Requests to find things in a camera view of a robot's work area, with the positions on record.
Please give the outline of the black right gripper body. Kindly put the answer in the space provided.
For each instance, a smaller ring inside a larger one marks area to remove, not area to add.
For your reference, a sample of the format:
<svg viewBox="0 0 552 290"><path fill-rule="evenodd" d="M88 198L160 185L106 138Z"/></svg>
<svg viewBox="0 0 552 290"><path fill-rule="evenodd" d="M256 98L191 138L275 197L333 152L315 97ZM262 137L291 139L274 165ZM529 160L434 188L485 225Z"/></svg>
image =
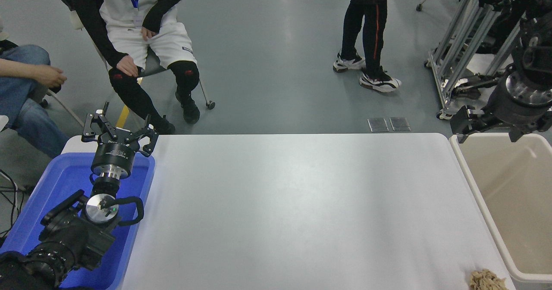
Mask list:
<svg viewBox="0 0 552 290"><path fill-rule="evenodd" d="M551 128L551 88L525 82L521 77L504 77L487 103L487 113L520 131Z"/></svg>

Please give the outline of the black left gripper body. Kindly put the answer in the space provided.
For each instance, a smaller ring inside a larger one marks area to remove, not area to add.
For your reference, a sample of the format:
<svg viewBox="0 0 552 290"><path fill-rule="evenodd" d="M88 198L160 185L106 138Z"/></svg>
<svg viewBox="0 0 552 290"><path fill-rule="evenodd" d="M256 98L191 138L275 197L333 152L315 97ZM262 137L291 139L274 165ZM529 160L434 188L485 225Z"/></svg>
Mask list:
<svg viewBox="0 0 552 290"><path fill-rule="evenodd" d="M108 133L98 138L98 149L91 164L94 173L107 172L108 168L119 168L122 173L131 173L136 153L140 150L139 142L131 139L131 132L116 129L116 139Z"/></svg>

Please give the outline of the person's hand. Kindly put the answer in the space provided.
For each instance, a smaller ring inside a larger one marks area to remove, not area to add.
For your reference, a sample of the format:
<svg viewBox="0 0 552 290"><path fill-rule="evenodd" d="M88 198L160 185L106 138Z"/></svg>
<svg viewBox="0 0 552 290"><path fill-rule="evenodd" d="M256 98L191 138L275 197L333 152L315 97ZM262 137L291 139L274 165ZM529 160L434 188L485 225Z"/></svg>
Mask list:
<svg viewBox="0 0 552 290"><path fill-rule="evenodd" d="M63 74L63 70L59 68L49 65L38 65L36 66L34 80L48 88L58 88L66 82L67 77Z"/></svg>

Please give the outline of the person's right hand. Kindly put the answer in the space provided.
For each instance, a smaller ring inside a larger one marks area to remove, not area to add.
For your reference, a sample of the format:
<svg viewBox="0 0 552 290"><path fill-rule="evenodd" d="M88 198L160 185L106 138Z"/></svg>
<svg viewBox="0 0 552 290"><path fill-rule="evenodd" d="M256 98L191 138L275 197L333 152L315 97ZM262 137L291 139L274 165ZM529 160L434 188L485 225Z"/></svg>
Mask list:
<svg viewBox="0 0 552 290"><path fill-rule="evenodd" d="M124 56L116 65L116 68L127 76L138 78L139 70L131 56Z"/></svg>

